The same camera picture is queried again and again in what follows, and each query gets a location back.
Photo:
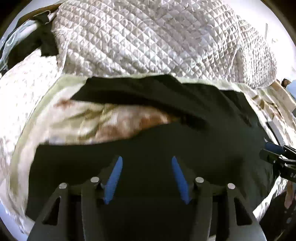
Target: black clamp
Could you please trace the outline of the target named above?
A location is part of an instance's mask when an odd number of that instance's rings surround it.
[[[213,198],[220,200],[220,208],[223,211],[218,217],[216,240],[266,241],[252,210],[234,184],[218,186],[197,177],[194,185],[197,208],[190,241],[209,239]]]
[[[282,178],[296,183],[296,149],[267,142],[259,156],[262,160],[274,165]]]
[[[83,234],[85,241],[104,241],[100,212],[97,207],[97,199],[104,198],[104,189],[99,177],[92,177],[85,183],[69,186],[61,183],[45,204],[39,214],[34,227],[28,237],[28,241],[68,241],[68,205],[69,195],[81,195],[81,214]],[[55,204],[58,203],[59,211],[56,225],[48,225],[47,221]]]
[[[192,178],[192,172],[173,158],[173,171],[178,184],[181,199],[185,204],[196,205],[195,219],[190,241],[207,241],[209,239],[214,199],[219,200],[218,225],[216,240],[226,241],[266,241],[265,235],[252,210],[238,188],[229,183],[226,186],[213,185],[202,177]],[[115,192],[122,169],[122,158],[116,164],[103,170],[97,177],[85,183],[69,186],[61,183],[38,216],[28,237],[28,241],[68,241],[69,196],[81,196],[81,213],[83,236],[85,241],[105,241],[103,224],[97,200],[108,204]],[[101,180],[108,178],[106,185]],[[48,225],[53,207],[59,205],[57,222]]]

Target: black cloth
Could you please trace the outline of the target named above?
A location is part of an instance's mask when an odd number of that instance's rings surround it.
[[[262,220],[260,226],[267,241],[290,241],[296,236],[296,201],[293,200],[289,209],[285,208],[287,192],[273,199]]]
[[[8,55],[8,69],[14,67],[17,63],[23,61],[35,49],[41,47],[41,56],[58,55],[59,51],[53,33],[51,32],[52,21],[48,19],[50,11],[34,16],[42,25],[39,26],[28,37],[16,45]]]
[[[180,199],[171,168],[173,156],[212,184],[234,183],[252,209],[275,182],[272,165],[259,158],[269,137],[242,93],[220,91],[210,85],[180,84],[169,75],[139,80],[93,77],[72,99],[154,106],[180,116],[181,122],[160,125],[127,140],[40,145],[29,175],[26,214],[33,220],[58,184],[83,183],[118,155],[123,158],[123,170],[115,198],[102,208],[110,240],[140,240],[145,235],[154,236],[154,240],[187,240],[194,206]],[[148,197],[161,198],[155,203],[167,205],[157,208]],[[144,204],[153,208],[145,209]],[[173,235],[155,238],[155,232],[148,234],[146,230],[155,227]]]

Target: white comforter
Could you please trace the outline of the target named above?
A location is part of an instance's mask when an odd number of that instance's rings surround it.
[[[68,0],[53,31],[69,74],[170,73],[252,88],[275,80],[266,41],[221,0]]]

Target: white wall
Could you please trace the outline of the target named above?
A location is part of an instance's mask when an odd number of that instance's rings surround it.
[[[296,79],[296,47],[276,15],[260,0],[224,0],[237,15],[247,20],[258,32],[264,36],[266,23],[272,38],[278,39],[277,43],[270,45],[277,63],[277,78]]]

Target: dark green fabric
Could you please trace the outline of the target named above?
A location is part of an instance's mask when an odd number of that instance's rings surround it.
[[[252,209],[274,184],[272,165],[259,158],[269,138],[242,93],[180,84],[164,75],[140,80],[91,78],[72,99],[155,106],[182,121],[142,131],[127,140],[39,146],[30,170],[26,212],[33,220],[59,183],[83,183],[118,155],[123,158],[123,170],[114,200],[102,208],[111,240],[143,240],[145,234],[155,237],[149,230],[156,221],[170,238],[154,240],[187,240],[180,237],[189,234],[194,206],[186,206],[180,199],[171,168],[173,156],[212,184],[234,183]]]

